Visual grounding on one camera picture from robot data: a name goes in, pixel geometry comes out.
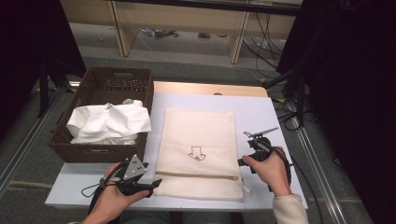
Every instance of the folded fabric bag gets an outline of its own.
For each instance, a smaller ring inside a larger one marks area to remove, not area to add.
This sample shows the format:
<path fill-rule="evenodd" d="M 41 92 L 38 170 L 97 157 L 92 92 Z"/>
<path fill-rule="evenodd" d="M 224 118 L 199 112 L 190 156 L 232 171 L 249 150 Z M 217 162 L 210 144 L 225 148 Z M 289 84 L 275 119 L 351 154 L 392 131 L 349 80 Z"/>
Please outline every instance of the folded fabric bag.
<path fill-rule="evenodd" d="M 156 195 L 239 201 L 242 175 L 237 163 L 233 112 L 166 108 L 155 179 Z"/>
<path fill-rule="evenodd" d="M 151 131 L 148 110 L 134 104 L 77 107 L 66 127 L 72 144 L 133 145 L 138 133 Z"/>

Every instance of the white tabletop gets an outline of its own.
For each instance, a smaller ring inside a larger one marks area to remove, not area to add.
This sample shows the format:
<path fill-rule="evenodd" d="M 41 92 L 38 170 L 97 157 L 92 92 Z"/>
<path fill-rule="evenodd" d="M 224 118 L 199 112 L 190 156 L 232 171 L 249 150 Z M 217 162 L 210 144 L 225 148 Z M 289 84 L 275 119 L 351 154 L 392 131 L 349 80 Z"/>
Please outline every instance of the white tabletop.
<path fill-rule="evenodd" d="M 285 149 L 289 161 L 288 147 L 280 130 L 276 112 L 270 98 L 202 95 L 182 93 L 155 92 L 151 109 L 151 128 L 146 144 L 145 162 L 149 163 L 148 171 L 139 183 L 148 184 L 153 181 L 156 160 L 163 130 L 163 116 L 166 107 L 183 107 L 211 111 L 233 111 L 235 114 L 236 138 L 239 156 L 252 154 L 254 150 L 248 146 L 248 137 L 244 132 L 258 133 L 278 127 L 279 129 L 265 135 L 273 146 Z M 53 188 L 46 200 L 46 205 L 58 208 L 88 207 L 92 198 L 86 198 L 81 190 L 95 185 L 103 176 L 107 163 L 65 163 Z M 167 211 L 258 211 L 272 209 L 274 194 L 253 175 L 247 166 L 241 167 L 244 185 L 250 189 L 245 192 L 241 202 L 200 201 L 152 195 L 131 205 L 134 210 L 167 210 Z M 85 191 L 89 194 L 95 188 Z M 291 190 L 300 194 L 303 205 L 307 208 L 303 191 L 291 167 Z"/>

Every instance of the white sleeve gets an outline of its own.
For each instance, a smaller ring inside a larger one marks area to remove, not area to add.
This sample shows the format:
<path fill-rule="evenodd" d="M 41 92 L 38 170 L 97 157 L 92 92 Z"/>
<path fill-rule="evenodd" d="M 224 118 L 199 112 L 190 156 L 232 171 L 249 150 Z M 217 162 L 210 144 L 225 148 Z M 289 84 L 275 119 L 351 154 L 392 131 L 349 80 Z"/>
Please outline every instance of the white sleeve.
<path fill-rule="evenodd" d="M 291 194 L 282 197 L 275 197 L 273 201 L 274 214 L 278 224 L 300 224 L 308 223 L 305 208 L 303 207 L 301 196 Z"/>

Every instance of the brown basket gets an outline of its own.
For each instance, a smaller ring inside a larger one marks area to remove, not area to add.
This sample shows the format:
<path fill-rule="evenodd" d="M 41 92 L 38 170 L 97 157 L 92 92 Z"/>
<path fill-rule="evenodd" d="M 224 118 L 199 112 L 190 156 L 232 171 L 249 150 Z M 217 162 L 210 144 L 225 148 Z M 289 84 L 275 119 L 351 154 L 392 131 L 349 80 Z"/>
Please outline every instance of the brown basket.
<path fill-rule="evenodd" d="M 143 160 L 148 134 L 139 133 L 135 145 L 71 144 L 66 128 L 74 108 L 84 105 L 119 105 L 126 99 L 140 100 L 151 112 L 154 84 L 151 69 L 91 67 L 85 74 L 72 103 L 49 142 L 65 162 L 118 162 L 136 154 Z"/>

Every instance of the black drawing on bag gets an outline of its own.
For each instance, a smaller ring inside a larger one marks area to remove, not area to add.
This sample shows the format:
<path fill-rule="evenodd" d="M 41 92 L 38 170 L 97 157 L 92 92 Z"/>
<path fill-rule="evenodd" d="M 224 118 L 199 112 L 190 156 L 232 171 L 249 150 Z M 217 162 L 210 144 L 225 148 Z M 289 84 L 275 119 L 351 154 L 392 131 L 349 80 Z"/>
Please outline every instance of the black drawing on bag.
<path fill-rule="evenodd" d="M 189 156 L 196 161 L 203 161 L 206 157 L 206 155 L 202 153 L 201 147 L 191 147 Z"/>

